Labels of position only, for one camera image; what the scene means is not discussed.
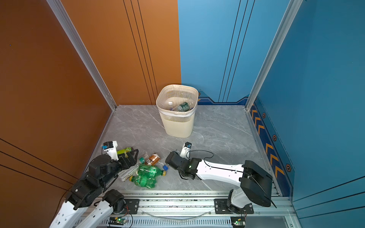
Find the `clear bottle white label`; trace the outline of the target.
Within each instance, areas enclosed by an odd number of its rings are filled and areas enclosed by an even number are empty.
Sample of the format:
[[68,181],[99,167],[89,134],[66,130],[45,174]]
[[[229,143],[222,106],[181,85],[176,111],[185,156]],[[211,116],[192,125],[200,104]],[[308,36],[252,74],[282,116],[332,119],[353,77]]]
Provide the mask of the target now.
[[127,179],[129,179],[130,176],[136,176],[138,175],[138,169],[140,164],[136,164],[135,166],[130,167],[127,170],[121,171],[119,175],[119,179],[123,182],[125,182]]

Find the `brown label bottle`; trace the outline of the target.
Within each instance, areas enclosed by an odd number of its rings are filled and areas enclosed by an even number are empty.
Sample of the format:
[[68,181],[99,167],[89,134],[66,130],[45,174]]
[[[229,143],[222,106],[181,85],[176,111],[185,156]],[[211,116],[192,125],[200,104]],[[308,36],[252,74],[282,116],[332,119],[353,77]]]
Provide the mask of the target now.
[[157,154],[152,154],[152,155],[144,154],[139,159],[139,161],[141,162],[141,164],[154,166],[160,161],[160,159],[161,159],[160,156],[158,156]]

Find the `green soda bottle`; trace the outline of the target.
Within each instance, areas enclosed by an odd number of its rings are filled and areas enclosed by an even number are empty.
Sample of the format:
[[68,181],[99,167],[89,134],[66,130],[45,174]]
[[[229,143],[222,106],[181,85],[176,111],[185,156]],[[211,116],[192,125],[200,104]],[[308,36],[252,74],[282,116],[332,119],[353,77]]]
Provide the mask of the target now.
[[146,176],[149,178],[155,178],[158,176],[166,176],[165,170],[160,170],[155,166],[141,164],[138,168],[137,174],[139,176]]
[[148,189],[153,189],[156,186],[156,179],[150,178],[144,175],[141,176],[131,176],[129,180],[133,182],[136,186],[144,187]]

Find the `dark green label bottle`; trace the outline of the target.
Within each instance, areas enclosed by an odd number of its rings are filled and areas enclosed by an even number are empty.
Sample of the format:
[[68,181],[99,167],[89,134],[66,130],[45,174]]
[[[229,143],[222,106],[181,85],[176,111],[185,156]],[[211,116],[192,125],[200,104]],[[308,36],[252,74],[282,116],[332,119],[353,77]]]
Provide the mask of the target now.
[[183,102],[172,109],[174,112],[188,112],[190,110],[190,105],[187,102]]

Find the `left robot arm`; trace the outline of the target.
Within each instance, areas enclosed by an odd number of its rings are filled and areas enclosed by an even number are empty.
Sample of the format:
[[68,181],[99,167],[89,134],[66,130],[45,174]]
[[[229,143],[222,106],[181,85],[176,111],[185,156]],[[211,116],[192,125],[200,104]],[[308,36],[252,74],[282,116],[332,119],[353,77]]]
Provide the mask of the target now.
[[79,228],[96,228],[112,213],[120,214],[128,210],[125,197],[117,190],[108,188],[118,178],[118,174],[137,164],[139,150],[117,155],[113,160],[109,154],[97,156],[88,165],[88,171],[71,187],[51,228],[72,228],[79,218],[104,194],[97,207],[78,225]]

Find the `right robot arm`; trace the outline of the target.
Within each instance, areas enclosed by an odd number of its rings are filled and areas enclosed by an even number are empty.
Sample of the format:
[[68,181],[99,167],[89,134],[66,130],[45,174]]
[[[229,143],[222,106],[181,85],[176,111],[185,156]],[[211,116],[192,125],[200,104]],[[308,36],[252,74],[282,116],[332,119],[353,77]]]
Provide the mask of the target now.
[[200,158],[182,158],[171,152],[166,163],[177,170],[184,180],[220,181],[236,186],[229,192],[226,207],[230,213],[252,214],[252,205],[274,206],[271,199],[272,176],[255,162],[246,160],[244,164],[227,165],[209,162]]

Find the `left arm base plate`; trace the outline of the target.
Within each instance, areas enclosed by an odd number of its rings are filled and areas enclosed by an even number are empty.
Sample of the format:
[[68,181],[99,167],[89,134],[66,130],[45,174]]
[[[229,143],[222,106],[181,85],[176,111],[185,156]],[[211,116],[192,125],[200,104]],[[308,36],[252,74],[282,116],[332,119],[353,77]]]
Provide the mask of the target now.
[[116,215],[135,215],[139,209],[139,199],[122,199],[113,206],[113,214]]

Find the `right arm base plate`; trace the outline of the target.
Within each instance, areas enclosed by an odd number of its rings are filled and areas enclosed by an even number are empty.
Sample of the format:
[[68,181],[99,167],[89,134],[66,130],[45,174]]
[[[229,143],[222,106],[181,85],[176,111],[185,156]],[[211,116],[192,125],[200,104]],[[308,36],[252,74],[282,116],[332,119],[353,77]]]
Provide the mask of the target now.
[[246,205],[244,208],[240,209],[236,206],[228,206],[227,199],[214,199],[214,208],[216,214],[253,214],[252,204]]

